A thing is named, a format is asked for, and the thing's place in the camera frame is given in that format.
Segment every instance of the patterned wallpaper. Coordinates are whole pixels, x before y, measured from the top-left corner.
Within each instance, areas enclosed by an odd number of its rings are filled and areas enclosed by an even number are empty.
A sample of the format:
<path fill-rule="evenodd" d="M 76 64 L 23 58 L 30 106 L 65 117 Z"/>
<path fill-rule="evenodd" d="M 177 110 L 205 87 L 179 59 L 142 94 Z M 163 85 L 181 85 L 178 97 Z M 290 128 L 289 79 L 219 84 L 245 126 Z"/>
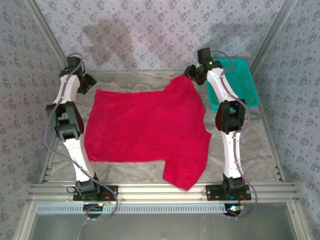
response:
<path fill-rule="evenodd" d="M 0 9 L 0 239 L 9 240 L 44 164 L 45 107 L 61 67 L 23 0 Z"/>
<path fill-rule="evenodd" d="M 283 0 L 36 0 L 91 71 L 184 70 L 211 47 L 251 62 Z"/>
<path fill-rule="evenodd" d="M 255 77 L 288 181 L 320 239 L 320 1 L 299 0 Z"/>

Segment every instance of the red cloth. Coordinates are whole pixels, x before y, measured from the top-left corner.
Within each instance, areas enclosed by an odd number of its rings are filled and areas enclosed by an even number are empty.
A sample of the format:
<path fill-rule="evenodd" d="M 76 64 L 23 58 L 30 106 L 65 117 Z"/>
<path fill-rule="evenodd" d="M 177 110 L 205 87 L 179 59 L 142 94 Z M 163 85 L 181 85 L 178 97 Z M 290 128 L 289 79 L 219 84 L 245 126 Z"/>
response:
<path fill-rule="evenodd" d="M 192 81 L 181 75 L 161 91 L 97 90 L 84 145 L 90 161 L 165 160 L 163 179 L 189 190 L 206 168 L 211 134 Z"/>

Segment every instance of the metal extrusion bar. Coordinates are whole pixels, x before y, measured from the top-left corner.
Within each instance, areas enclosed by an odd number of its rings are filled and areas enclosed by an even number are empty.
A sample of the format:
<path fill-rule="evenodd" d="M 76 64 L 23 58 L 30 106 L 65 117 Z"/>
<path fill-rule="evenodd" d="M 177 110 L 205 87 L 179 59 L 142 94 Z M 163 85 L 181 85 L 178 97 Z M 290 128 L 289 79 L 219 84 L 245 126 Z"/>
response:
<path fill-rule="evenodd" d="M 28 201 L 73 202 L 73 195 L 67 193 L 66 189 L 74 186 L 74 184 L 74 182 L 33 184 L 29 191 Z M 189 191 L 181 190 L 166 183 L 113 184 L 119 186 L 118 199 L 121 204 L 208 203 L 206 195 L 203 194 L 203 190 L 208 183 L 197 183 Z M 299 201 L 297 187 L 294 183 L 256 183 L 253 186 L 257 191 L 259 203 L 292 203 Z M 230 203 L 230 201 L 219 201 L 219 203 Z"/>
<path fill-rule="evenodd" d="M 282 30 L 284 24 L 286 23 L 287 18 L 289 17 L 292 9 L 296 5 L 297 0 L 284 0 L 283 4 L 276 15 L 268 33 L 266 34 L 263 43 L 260 46 L 259 51 L 255 55 L 250 70 L 252 73 L 252 76 L 254 77 L 260 67 L 260 65 L 263 63 L 266 55 L 268 54 L 269 50 L 273 46 L 279 32 Z"/>
<path fill-rule="evenodd" d="M 14 240 L 27 240 L 31 233 L 32 226 L 37 213 L 37 203 L 27 203 L 21 215 L 21 219 L 14 233 Z"/>
<path fill-rule="evenodd" d="M 310 227 L 308 226 L 301 203 L 288 202 L 286 205 L 297 239 L 312 240 Z"/>
<path fill-rule="evenodd" d="M 54 150 L 57 149 L 59 141 L 60 140 L 57 137 L 52 136 L 51 141 L 50 141 L 50 146 L 52 147 L 52 149 L 54 149 Z M 42 168 L 42 171 L 40 174 L 40 178 L 38 181 L 39 183 L 42 184 L 46 180 L 47 176 L 50 176 L 51 171 L 48 171 L 48 170 L 52 169 L 52 163 L 53 163 L 54 157 L 55 157 L 54 153 L 52 153 L 51 151 L 47 152 L 45 160 L 44 160 L 45 162 L 44 162 L 44 165 L 43 165 L 43 168 Z"/>
<path fill-rule="evenodd" d="M 275 140 L 274 138 L 272 137 L 272 132 L 270 130 L 270 127 L 269 127 L 269 124 L 268 124 L 268 120 L 267 120 L 267 116 L 266 116 L 266 113 L 264 111 L 264 108 L 263 108 L 263 104 L 261 102 L 261 99 L 259 97 L 259 111 L 260 111 L 260 114 L 261 114 L 261 119 L 263 121 L 263 126 L 264 126 L 264 129 L 267 133 L 267 137 L 268 137 L 268 141 L 269 141 L 269 144 L 270 144 L 270 147 L 272 149 L 272 159 L 274 160 L 276 166 L 277 166 L 277 170 L 278 170 L 278 174 L 281 178 L 281 180 L 283 182 L 286 181 L 286 176 L 285 176 L 285 173 L 282 169 L 282 165 L 281 165 L 281 158 L 279 156 L 279 153 L 278 153 L 278 150 L 276 148 L 276 144 L 275 144 Z"/>
<path fill-rule="evenodd" d="M 53 32 L 51 31 L 48 23 L 41 12 L 38 4 L 35 0 L 24 0 L 25 5 L 29 9 L 30 13 L 32 14 L 35 22 L 37 23 L 38 27 L 40 28 L 42 34 L 47 40 L 47 43 L 51 47 L 53 53 L 55 54 L 58 62 L 64 68 L 65 67 L 65 54 L 62 48 L 60 47 L 59 43 L 57 42 Z"/>

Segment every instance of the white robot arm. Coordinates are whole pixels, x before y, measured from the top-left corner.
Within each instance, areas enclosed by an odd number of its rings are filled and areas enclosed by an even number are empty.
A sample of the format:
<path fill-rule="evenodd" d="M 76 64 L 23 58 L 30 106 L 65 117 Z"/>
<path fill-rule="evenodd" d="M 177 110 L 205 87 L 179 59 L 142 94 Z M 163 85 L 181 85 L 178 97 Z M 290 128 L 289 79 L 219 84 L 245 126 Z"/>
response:
<path fill-rule="evenodd" d="M 207 81 L 211 84 L 211 86 L 214 89 L 214 92 L 219 100 L 219 103 L 222 103 L 224 101 L 234 101 L 234 98 L 230 97 L 230 94 L 232 94 L 234 97 L 238 97 L 232 88 L 230 87 L 226 77 L 223 75 L 223 83 L 224 86 L 222 85 L 222 82 L 220 80 L 220 76 L 222 73 L 223 69 L 216 67 L 213 68 L 212 70 L 209 70 L 206 76 Z M 234 131 L 229 132 L 228 134 L 222 130 L 220 130 L 222 141 L 223 141 L 223 147 L 224 147 L 224 175 L 229 179 L 237 179 L 240 178 L 241 175 L 239 173 L 239 170 L 236 165 L 236 159 L 235 156 L 237 157 L 237 162 L 238 165 L 241 169 L 241 161 L 240 161 L 240 132 L 235 133 L 235 141 L 234 141 Z"/>
<path fill-rule="evenodd" d="M 77 75 L 72 75 L 69 78 L 69 80 L 66 82 L 67 77 L 68 77 L 68 74 L 65 74 L 60 78 L 60 81 L 61 81 L 60 89 L 56 99 L 53 102 L 54 104 L 57 104 L 60 98 L 62 98 L 62 101 L 60 103 L 62 106 L 66 103 L 67 104 L 74 103 L 76 100 L 78 88 L 80 87 L 80 80 Z M 76 114 L 78 114 L 78 110 L 75 105 L 74 105 L 74 110 Z M 84 123 L 82 119 L 78 117 L 77 122 L 74 122 L 73 125 L 75 124 L 79 124 L 79 128 L 80 128 L 79 134 L 75 134 L 74 136 L 64 137 L 64 134 L 61 132 L 61 129 L 58 128 L 58 131 L 61 133 L 60 134 L 61 136 L 59 137 L 62 140 L 63 144 L 65 145 L 66 149 L 68 150 L 70 157 L 76 163 L 82 166 L 82 169 L 86 171 L 93 178 L 95 176 L 95 170 L 92 167 L 91 163 L 89 162 L 85 145 L 84 145 L 84 140 L 85 140 Z M 80 181 L 80 182 L 89 181 L 88 176 L 86 176 L 77 166 L 74 165 L 74 169 L 75 169 L 75 175 L 76 175 L 77 181 Z"/>
<path fill-rule="evenodd" d="M 53 133 L 63 142 L 74 161 L 75 195 L 85 199 L 86 196 L 91 198 L 101 193 L 101 186 L 92 180 L 98 180 L 98 178 L 85 150 L 85 126 L 75 100 L 77 93 L 85 94 L 96 84 L 96 81 L 88 74 L 83 75 L 82 68 L 79 67 L 80 58 L 68 57 L 67 63 L 68 66 L 59 74 L 61 85 L 58 95 L 53 104 L 46 106 L 46 112 L 48 117 L 51 117 L 55 109 L 53 117 L 50 118 L 50 125 Z"/>
<path fill-rule="evenodd" d="M 244 124 L 245 107 L 238 102 L 238 96 L 229 85 L 223 73 L 223 66 L 213 60 L 209 48 L 197 51 L 198 65 L 188 66 L 184 75 L 198 85 L 207 80 L 214 89 L 220 102 L 215 116 L 215 125 L 221 133 L 224 147 L 223 181 L 220 186 L 207 185 L 206 195 L 209 201 L 240 200 L 241 197 L 250 200 L 250 189 L 241 173 L 240 161 L 240 130 Z"/>

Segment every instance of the teal plastic basket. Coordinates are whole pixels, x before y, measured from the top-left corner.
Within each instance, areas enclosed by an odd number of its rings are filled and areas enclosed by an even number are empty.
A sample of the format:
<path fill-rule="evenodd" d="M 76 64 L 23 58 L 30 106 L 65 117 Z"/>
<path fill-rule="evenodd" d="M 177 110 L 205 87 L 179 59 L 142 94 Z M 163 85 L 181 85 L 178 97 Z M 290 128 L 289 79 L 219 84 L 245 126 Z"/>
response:
<path fill-rule="evenodd" d="M 215 58 L 214 60 L 219 60 L 223 69 L 230 68 L 230 62 L 227 58 Z M 247 61 L 237 58 L 232 58 L 231 61 L 232 70 L 227 71 L 225 77 L 232 90 L 240 99 L 245 100 L 248 108 L 257 107 L 259 105 L 258 93 Z M 206 88 L 212 110 L 217 112 L 220 103 L 213 87 L 208 81 L 206 81 Z"/>

